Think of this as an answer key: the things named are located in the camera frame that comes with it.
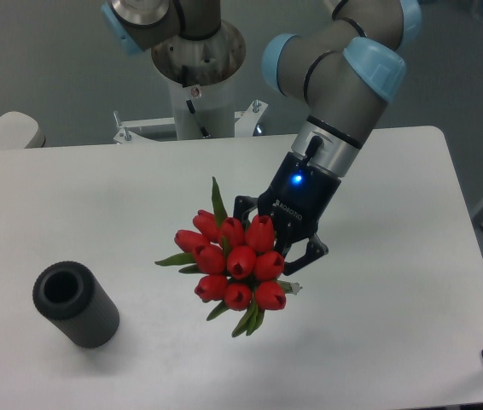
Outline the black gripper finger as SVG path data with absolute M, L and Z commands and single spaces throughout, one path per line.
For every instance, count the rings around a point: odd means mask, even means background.
M 317 234 L 308 238 L 305 253 L 294 261 L 286 261 L 283 274 L 291 276 L 311 263 L 324 257 L 328 253 L 328 247 L 321 241 Z
M 254 196 L 237 196 L 234 200 L 233 217 L 241 222 L 247 230 L 253 217 L 259 215 L 258 198 Z

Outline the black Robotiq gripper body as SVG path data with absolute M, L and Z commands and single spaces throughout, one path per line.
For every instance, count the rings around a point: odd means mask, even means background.
M 340 186 L 340 179 L 288 153 L 269 188 L 258 198 L 258 213 L 272 218 L 283 248 L 317 233 L 318 222 Z

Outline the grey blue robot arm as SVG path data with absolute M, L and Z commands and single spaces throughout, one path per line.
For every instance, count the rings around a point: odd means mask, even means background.
M 108 1 L 102 15 L 125 52 L 149 52 L 169 82 L 179 139 L 234 134 L 230 81 L 246 45 L 222 18 L 220 2 Z M 318 222 L 402 83 L 406 66 L 398 51 L 421 24 L 416 1 L 338 1 L 324 29 L 308 37 L 282 34 L 267 44 L 265 83 L 310 112 L 269 188 L 237 197 L 234 215 L 270 216 L 281 254 L 306 241 L 306 252 L 286 264 L 285 275 L 327 254 Z

